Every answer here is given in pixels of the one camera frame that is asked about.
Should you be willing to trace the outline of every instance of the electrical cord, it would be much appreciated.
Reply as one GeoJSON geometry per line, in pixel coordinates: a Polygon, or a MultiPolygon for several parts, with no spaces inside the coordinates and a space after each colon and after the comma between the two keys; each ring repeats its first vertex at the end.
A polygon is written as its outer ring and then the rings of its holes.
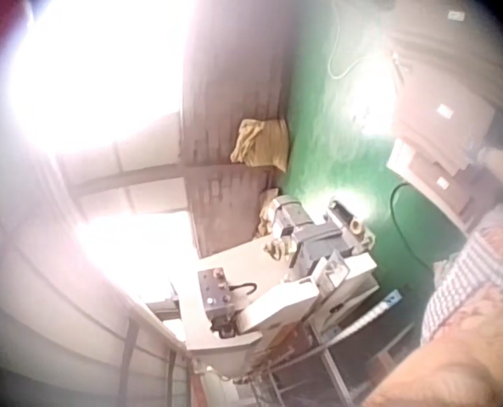
{"type": "Polygon", "coordinates": [[[254,282],[245,282],[243,284],[238,284],[236,286],[228,286],[228,289],[231,291],[238,290],[239,288],[251,287],[251,290],[245,293],[245,295],[251,295],[255,291],[257,291],[257,286],[254,282]]]}
{"type": "Polygon", "coordinates": [[[400,239],[402,240],[402,243],[404,244],[404,246],[407,249],[407,251],[410,252],[411,256],[419,263],[419,265],[421,265],[427,271],[427,273],[433,274],[433,271],[430,268],[430,266],[428,266],[427,263],[423,259],[421,259],[421,257],[419,257],[415,253],[415,251],[413,250],[413,248],[411,248],[411,245],[407,241],[407,239],[405,238],[404,233],[402,232],[402,230],[400,229],[400,225],[398,224],[398,221],[396,220],[396,215],[394,214],[394,198],[396,198],[396,193],[401,188],[407,187],[409,185],[410,184],[408,182],[401,182],[396,187],[394,187],[393,191],[390,193],[390,198],[388,200],[388,205],[389,205],[389,208],[390,208],[390,216],[393,219],[394,228],[396,229],[396,231],[400,235],[400,239]]]}
{"type": "Polygon", "coordinates": [[[361,62],[365,61],[366,59],[372,59],[376,58],[378,56],[384,56],[385,54],[389,55],[386,51],[380,51],[376,53],[370,53],[364,57],[358,58],[353,64],[351,64],[344,72],[341,74],[334,74],[333,72],[333,60],[334,60],[334,55],[338,51],[338,45],[339,45],[339,39],[341,37],[341,16],[339,14],[338,7],[336,7],[336,0],[331,1],[331,5],[333,8],[334,16],[336,19],[336,37],[334,38],[334,44],[333,44],[333,49],[330,52],[330,55],[328,57],[328,63],[327,63],[327,71],[328,75],[331,77],[331,79],[334,79],[335,81],[338,81],[340,79],[343,79],[355,66],[360,64],[361,62]]]}

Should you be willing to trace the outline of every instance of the yellow cloth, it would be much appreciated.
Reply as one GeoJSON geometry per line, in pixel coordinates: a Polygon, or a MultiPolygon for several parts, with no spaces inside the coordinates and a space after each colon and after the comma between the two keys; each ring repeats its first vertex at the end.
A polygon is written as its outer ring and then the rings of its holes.
{"type": "Polygon", "coordinates": [[[285,120],[242,120],[236,147],[231,154],[233,163],[251,167],[275,165],[287,172],[288,130],[285,120]]]}

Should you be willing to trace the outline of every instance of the black cable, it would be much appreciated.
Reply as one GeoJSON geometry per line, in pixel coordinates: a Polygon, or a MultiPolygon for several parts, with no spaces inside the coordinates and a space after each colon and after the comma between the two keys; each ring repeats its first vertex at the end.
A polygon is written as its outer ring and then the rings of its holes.
{"type": "Polygon", "coordinates": [[[396,187],[394,187],[393,191],[390,193],[390,199],[388,200],[388,204],[390,207],[390,216],[393,218],[393,223],[394,227],[396,228],[396,231],[400,235],[400,239],[402,239],[402,243],[404,244],[405,248],[407,248],[407,251],[410,252],[411,256],[430,274],[433,274],[432,269],[430,266],[427,265],[427,263],[421,259],[411,248],[411,245],[407,241],[407,239],[404,236],[404,233],[402,233],[402,230],[400,229],[400,225],[398,224],[398,221],[396,220],[396,216],[394,215],[394,198],[396,197],[396,193],[398,192],[399,189],[402,187],[407,187],[410,185],[408,182],[401,182],[398,184],[396,187]]]}
{"type": "Polygon", "coordinates": [[[251,287],[251,290],[245,293],[245,295],[251,295],[252,293],[257,291],[258,288],[258,286],[254,282],[245,282],[244,284],[238,284],[237,286],[228,286],[228,289],[234,291],[244,287],[251,287]]]}

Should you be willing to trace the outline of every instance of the floor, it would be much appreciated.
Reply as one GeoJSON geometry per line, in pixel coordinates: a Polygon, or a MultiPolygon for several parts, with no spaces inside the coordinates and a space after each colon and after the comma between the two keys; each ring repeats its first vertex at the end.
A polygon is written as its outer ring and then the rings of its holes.
{"type": "MultiPolygon", "coordinates": [[[[283,191],[299,198],[314,216],[321,215],[333,195],[340,197],[376,235],[372,255],[382,286],[377,297],[409,285],[426,300],[432,279],[403,246],[388,208],[390,193],[403,181],[386,167],[394,139],[381,126],[361,128],[362,106],[374,109],[372,117],[389,108],[373,65],[382,40],[377,20],[350,2],[336,2],[333,9],[330,1],[299,0],[299,6],[302,28],[288,113],[292,150],[283,191]],[[332,71],[345,72],[339,80],[327,71],[336,45],[336,10],[340,35],[332,71]]],[[[460,248],[459,231],[411,187],[400,190],[394,209],[414,251],[429,264],[460,248]]]]}

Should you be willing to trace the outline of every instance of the checkered fabric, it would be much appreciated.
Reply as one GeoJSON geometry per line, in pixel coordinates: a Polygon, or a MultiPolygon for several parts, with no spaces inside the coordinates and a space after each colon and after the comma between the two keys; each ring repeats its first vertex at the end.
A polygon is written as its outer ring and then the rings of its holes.
{"type": "Polygon", "coordinates": [[[503,204],[489,212],[468,238],[438,289],[422,323],[422,343],[480,287],[493,283],[503,292],[503,204]]]}

